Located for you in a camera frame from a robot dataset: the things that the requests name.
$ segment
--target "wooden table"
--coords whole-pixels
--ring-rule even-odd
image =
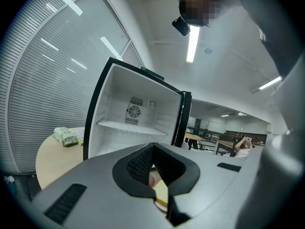
[[[233,144],[234,142],[229,142],[229,141],[221,141],[221,140],[218,140],[217,143],[216,143],[216,146],[215,146],[215,154],[218,154],[218,151],[219,151],[219,144],[222,144],[224,145],[225,147],[225,150],[228,151],[228,152],[231,152],[232,149],[233,149]]]
[[[84,127],[76,127],[69,130],[75,132],[84,129]],[[63,147],[54,135],[49,136],[41,144],[36,156],[36,174],[41,189],[45,189],[82,161],[82,146],[76,144]]]
[[[189,142],[189,150],[191,150],[192,143],[194,143],[194,141],[202,141],[202,140],[203,139],[201,137],[195,137],[193,134],[190,134],[190,133],[187,133],[185,135],[185,142],[186,143],[187,143],[187,141]]]

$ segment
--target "ceiling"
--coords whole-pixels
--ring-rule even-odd
[[[195,108],[197,111],[201,111],[207,115],[210,116],[222,116],[222,115],[233,115],[239,113],[239,111],[226,108],[223,106],[214,105],[211,103],[198,101],[198,100],[192,100],[192,108]]]
[[[278,72],[260,42],[257,26],[242,7],[230,9],[210,28],[201,28],[194,62],[187,63],[188,36],[183,37],[172,26],[180,16],[178,0],[140,0],[140,4],[151,29],[148,43],[153,48],[156,72],[167,82],[192,93],[196,89],[230,96],[238,99],[239,105],[244,101],[260,109],[273,106],[270,96],[279,83],[256,90],[277,77]],[[206,48],[212,49],[212,54],[206,54]],[[246,113],[246,108],[234,109]]]

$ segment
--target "refrigerator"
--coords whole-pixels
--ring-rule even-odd
[[[146,143],[182,146],[191,93],[156,75],[109,58],[90,102],[83,160]]]

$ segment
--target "fluorescent light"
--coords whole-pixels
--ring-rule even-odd
[[[49,60],[51,60],[51,61],[53,61],[53,62],[55,62],[53,59],[50,59],[48,56],[46,56],[46,55],[44,55],[44,54],[42,54],[42,56],[43,56],[43,57],[46,57],[47,59],[49,59]]]
[[[259,89],[262,90],[262,89],[264,89],[264,88],[266,88],[266,87],[268,87],[268,86],[271,86],[272,84],[274,84],[274,83],[280,81],[281,79],[282,79],[282,78],[279,76],[279,77],[275,78],[274,80],[268,82],[267,84],[265,84],[265,85],[259,87]]]
[[[194,61],[198,38],[199,38],[199,31],[200,31],[200,27],[195,27],[191,25],[189,49],[187,51],[187,57],[186,57],[187,62],[192,63]]]
[[[56,12],[56,11],[57,11],[57,9],[54,8],[54,6],[53,6],[52,4],[50,4],[50,3],[47,3],[47,4],[46,4],[46,7],[47,7],[48,10],[51,10],[51,11],[53,11],[53,12]]]
[[[101,37],[101,41],[106,45],[106,47],[113,53],[113,55],[117,58],[117,59],[121,59],[120,55],[118,54],[118,52],[115,50],[115,48],[110,44],[110,42],[106,39],[106,37]]]
[[[46,40],[44,40],[43,38],[41,39],[45,44],[49,45],[51,48],[54,48],[55,50],[58,51],[57,47],[54,47],[51,43],[47,42]]]
[[[76,12],[79,16],[82,14],[82,10],[80,9],[80,7],[77,6],[74,2],[72,2],[72,0],[62,0],[62,1],[68,4],[69,7],[73,9],[74,12]]]
[[[74,59],[71,59],[73,62],[75,62],[76,64],[78,64],[81,68],[87,70],[88,68],[86,66],[83,66],[81,63],[77,62],[76,60]]]
[[[73,73],[76,73],[75,71],[73,71],[73,70],[70,70],[69,68],[67,68],[67,70],[69,70],[69,71],[72,71]]]

